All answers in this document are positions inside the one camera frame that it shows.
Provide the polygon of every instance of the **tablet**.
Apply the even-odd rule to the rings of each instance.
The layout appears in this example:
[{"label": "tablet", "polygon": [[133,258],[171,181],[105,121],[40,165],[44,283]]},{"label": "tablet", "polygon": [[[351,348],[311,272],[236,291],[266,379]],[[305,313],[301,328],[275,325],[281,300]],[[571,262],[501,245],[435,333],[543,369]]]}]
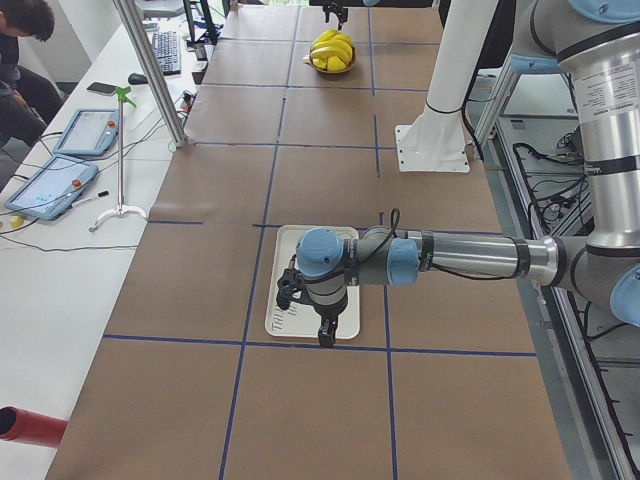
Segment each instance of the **tablet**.
[{"label": "tablet", "polygon": [[71,206],[97,173],[96,165],[56,154],[4,206],[16,213],[53,220]]},{"label": "tablet", "polygon": [[118,135],[118,111],[78,109],[53,149],[64,155],[98,156]]}]

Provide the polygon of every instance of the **computer mouse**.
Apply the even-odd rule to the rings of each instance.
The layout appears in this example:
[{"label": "computer mouse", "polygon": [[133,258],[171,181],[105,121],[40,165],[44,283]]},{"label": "computer mouse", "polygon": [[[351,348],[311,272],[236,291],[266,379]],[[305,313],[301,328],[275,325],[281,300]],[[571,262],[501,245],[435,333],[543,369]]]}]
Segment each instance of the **computer mouse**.
[{"label": "computer mouse", "polygon": [[147,77],[145,77],[141,73],[132,73],[129,75],[129,85],[144,85],[145,83],[149,83]]}]

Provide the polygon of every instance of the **blue joint cap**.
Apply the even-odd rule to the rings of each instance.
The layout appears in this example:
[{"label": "blue joint cap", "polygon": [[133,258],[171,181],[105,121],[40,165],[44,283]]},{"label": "blue joint cap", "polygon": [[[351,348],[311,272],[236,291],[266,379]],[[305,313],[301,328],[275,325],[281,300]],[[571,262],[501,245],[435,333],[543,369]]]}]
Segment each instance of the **blue joint cap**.
[{"label": "blue joint cap", "polygon": [[394,238],[387,256],[391,285],[411,285],[418,278],[418,247],[413,240]]},{"label": "blue joint cap", "polygon": [[298,240],[298,267],[307,278],[323,277],[340,264],[342,251],[338,234],[327,228],[314,228]]},{"label": "blue joint cap", "polygon": [[558,60],[550,57],[528,57],[511,54],[511,70],[521,75],[547,75],[560,73]]},{"label": "blue joint cap", "polygon": [[640,327],[640,265],[618,280],[611,293],[609,306],[620,320]]},{"label": "blue joint cap", "polygon": [[631,23],[640,20],[638,0],[569,0],[580,15],[600,23]]}]

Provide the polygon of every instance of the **green clamp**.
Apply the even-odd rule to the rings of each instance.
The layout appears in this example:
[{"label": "green clamp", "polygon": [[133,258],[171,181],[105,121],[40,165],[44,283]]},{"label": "green clamp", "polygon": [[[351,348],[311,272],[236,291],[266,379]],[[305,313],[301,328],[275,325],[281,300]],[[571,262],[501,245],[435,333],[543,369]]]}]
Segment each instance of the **green clamp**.
[{"label": "green clamp", "polygon": [[133,105],[133,108],[138,108],[138,106],[135,104],[135,102],[133,100],[131,100],[129,97],[127,97],[127,93],[131,92],[131,87],[116,87],[116,94],[118,95],[118,102],[122,103],[123,105],[125,103],[130,103],[131,105]]}]

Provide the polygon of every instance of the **keyboard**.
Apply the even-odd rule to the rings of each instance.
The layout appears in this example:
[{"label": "keyboard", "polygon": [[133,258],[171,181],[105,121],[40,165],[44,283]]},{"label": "keyboard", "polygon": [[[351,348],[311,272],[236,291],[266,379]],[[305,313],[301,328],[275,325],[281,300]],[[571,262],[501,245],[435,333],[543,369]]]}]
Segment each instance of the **keyboard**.
[{"label": "keyboard", "polygon": [[154,32],[151,46],[163,75],[180,73],[180,39],[177,32]]}]

